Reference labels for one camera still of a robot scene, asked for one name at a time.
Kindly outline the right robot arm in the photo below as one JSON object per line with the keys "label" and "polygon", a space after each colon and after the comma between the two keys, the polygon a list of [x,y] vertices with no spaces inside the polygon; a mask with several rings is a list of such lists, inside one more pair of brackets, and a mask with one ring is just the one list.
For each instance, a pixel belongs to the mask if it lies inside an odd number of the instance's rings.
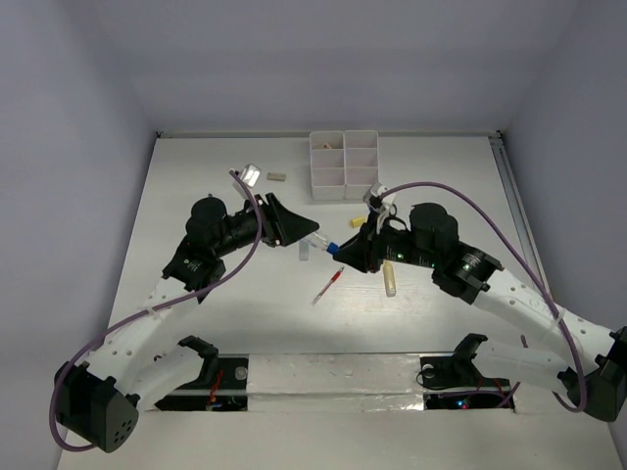
{"label": "right robot arm", "polygon": [[459,382],[472,384],[483,375],[527,382],[567,396],[600,421],[617,419],[626,401],[625,329],[612,331],[560,305],[550,307],[497,259],[463,243],[457,220],[440,205],[413,206],[403,229],[392,221],[372,212],[334,259],[363,273],[379,271],[386,260],[429,268],[441,291],[496,315],[542,346],[535,352],[467,335],[451,360]]}

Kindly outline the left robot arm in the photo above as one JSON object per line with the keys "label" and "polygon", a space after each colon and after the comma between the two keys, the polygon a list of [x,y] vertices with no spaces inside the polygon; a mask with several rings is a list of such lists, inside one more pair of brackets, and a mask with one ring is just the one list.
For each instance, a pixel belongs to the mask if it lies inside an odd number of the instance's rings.
{"label": "left robot arm", "polygon": [[226,256],[259,244],[287,247],[319,228],[268,193],[235,213],[209,196],[196,202],[185,235],[140,311],[111,326],[55,375],[50,423],[111,453],[120,448],[141,412],[177,387],[205,387],[217,376],[218,352],[197,336],[181,337],[175,324],[211,290],[233,277]]}

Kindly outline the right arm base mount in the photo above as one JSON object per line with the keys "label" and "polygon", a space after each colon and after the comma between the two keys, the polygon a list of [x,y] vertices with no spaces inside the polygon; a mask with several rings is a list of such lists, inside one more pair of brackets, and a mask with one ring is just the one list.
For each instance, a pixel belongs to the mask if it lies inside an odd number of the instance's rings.
{"label": "right arm base mount", "polygon": [[485,335],[468,334],[451,353],[420,359],[415,381],[426,410],[515,409],[508,379],[487,378],[474,366]]}

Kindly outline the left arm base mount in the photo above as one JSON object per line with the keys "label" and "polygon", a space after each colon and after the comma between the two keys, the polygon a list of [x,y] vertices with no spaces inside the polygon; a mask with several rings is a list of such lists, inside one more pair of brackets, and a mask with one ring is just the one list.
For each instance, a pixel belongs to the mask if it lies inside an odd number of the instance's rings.
{"label": "left arm base mount", "polygon": [[155,403],[160,411],[246,411],[249,357],[220,355],[206,341],[188,336],[178,343],[203,359],[195,379]]}

